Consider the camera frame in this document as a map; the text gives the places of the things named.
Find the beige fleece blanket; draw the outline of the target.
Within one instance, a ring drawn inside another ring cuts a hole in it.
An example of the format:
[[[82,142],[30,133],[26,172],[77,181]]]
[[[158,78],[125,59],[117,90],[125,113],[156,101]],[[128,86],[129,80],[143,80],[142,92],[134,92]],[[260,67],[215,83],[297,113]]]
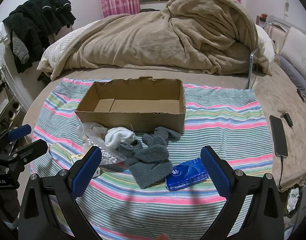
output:
[[[169,0],[162,11],[111,15],[67,34],[37,69],[51,80],[105,66],[243,74],[258,45],[255,25],[237,0]]]

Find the dark grey dotted socks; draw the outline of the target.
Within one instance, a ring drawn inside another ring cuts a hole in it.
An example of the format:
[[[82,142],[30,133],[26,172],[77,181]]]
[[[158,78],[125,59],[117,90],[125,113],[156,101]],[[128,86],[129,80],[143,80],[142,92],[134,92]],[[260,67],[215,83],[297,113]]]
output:
[[[159,126],[154,129],[153,134],[145,133],[142,136],[142,142],[146,144],[147,146],[151,146],[153,143],[153,139],[157,136],[160,136],[161,138],[165,140],[165,142],[168,142],[169,138],[179,139],[181,137],[181,134],[172,129],[168,129],[168,128]]]

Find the white embroidered pillow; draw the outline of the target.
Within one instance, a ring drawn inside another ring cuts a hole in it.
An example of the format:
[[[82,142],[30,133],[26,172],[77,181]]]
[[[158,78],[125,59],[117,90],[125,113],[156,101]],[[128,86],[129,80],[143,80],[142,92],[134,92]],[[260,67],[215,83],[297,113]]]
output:
[[[286,58],[306,80],[306,35],[291,27],[285,34],[279,54]]]

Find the white rolled socks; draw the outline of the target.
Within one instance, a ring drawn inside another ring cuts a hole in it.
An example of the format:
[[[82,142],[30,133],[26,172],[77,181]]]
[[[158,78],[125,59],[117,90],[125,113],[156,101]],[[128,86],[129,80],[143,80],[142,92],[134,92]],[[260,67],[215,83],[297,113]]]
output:
[[[133,131],[125,127],[114,127],[108,130],[105,135],[105,146],[117,149],[120,142],[132,143],[136,139]]]

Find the white quilt underside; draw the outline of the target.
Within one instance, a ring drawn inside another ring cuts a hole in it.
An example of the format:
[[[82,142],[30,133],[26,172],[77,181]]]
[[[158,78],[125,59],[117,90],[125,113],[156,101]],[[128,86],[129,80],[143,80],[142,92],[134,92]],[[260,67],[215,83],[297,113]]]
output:
[[[269,67],[274,62],[274,44],[269,35],[259,25],[255,25],[258,35],[258,62],[262,67]]]

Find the silver laptop edge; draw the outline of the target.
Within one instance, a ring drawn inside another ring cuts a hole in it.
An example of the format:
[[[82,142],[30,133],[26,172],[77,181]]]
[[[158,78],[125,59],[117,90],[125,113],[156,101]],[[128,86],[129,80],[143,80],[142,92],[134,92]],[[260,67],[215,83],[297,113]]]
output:
[[[258,52],[258,47],[256,47],[251,53],[250,53],[250,57],[249,57],[249,72],[248,72],[248,82],[246,85],[246,89],[251,89],[253,86],[252,83],[252,74],[253,74],[253,65],[254,65],[254,57]]]

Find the black smartphone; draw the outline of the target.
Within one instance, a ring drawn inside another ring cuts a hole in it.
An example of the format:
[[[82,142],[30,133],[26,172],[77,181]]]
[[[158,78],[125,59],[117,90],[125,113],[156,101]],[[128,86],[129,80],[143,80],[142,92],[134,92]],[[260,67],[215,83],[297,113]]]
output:
[[[288,156],[288,148],[282,120],[273,115],[269,117],[269,120],[275,155],[286,158]]]

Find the grey knit socks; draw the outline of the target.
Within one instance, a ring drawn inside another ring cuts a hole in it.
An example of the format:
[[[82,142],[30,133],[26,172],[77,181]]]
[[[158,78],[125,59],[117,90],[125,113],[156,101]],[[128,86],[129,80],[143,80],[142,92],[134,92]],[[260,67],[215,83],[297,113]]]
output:
[[[164,180],[172,172],[167,143],[160,136],[155,137],[152,145],[146,148],[141,141],[135,140],[131,144],[120,142],[117,150],[126,156],[124,163],[141,189]]]

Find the brown cardboard box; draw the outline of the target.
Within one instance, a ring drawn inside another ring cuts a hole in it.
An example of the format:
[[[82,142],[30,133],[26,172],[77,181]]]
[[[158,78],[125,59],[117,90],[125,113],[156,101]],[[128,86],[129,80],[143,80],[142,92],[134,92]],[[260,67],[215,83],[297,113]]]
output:
[[[81,122],[152,132],[163,126],[182,133],[185,96],[179,79],[114,79],[94,82],[75,110]]]

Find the metal bed headboard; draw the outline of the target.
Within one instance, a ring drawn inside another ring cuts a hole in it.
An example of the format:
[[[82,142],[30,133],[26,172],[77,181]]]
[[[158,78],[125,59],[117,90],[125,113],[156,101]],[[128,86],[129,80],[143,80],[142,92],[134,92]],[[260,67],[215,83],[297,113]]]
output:
[[[264,17],[262,17],[261,15],[257,15],[255,22],[263,29],[265,29],[266,26],[272,25],[277,29],[280,29],[281,31],[287,32],[291,27],[294,27],[295,29],[301,31],[303,34],[306,35],[305,30],[274,15],[265,15]]]

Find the blue tissue pack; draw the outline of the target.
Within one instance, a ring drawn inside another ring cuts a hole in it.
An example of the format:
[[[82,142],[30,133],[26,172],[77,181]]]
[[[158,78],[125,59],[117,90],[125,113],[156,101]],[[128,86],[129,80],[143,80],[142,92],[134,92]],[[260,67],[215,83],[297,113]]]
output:
[[[174,166],[172,172],[165,178],[165,183],[169,191],[178,191],[208,178],[208,172],[201,159],[196,158]]]

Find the clear bag of small items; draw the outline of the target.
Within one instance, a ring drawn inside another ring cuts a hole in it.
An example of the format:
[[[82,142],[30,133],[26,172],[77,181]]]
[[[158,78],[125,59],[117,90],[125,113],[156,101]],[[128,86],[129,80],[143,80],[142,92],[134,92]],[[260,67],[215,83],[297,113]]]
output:
[[[84,122],[78,127],[70,128],[70,131],[72,131],[81,140],[86,140],[87,137],[92,136],[104,139],[108,132],[108,128],[98,124],[97,122]]]

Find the black clothes pile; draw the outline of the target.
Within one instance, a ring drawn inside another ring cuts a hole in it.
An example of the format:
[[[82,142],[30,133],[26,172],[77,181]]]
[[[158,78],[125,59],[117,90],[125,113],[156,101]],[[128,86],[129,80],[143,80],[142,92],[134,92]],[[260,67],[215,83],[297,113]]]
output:
[[[11,50],[18,73],[40,61],[50,46],[49,37],[76,18],[69,0],[28,0],[3,20],[11,35]]]

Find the bag of cotton swabs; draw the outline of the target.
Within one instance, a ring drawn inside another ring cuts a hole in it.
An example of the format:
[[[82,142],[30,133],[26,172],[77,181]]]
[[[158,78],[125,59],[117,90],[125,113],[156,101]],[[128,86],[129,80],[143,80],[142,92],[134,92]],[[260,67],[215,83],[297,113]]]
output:
[[[105,141],[98,135],[87,130],[82,134],[82,150],[86,153],[92,146],[96,146],[101,151],[100,165],[117,164],[126,159],[126,157],[119,153],[116,149],[105,145]]]

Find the grey pillow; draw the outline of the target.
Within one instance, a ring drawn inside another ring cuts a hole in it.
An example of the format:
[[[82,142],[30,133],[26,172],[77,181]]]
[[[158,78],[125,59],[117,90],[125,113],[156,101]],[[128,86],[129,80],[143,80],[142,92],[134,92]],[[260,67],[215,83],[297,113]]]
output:
[[[288,75],[289,79],[293,82],[299,91],[306,96],[306,80],[300,72],[283,56],[278,56],[281,63],[281,68]]]

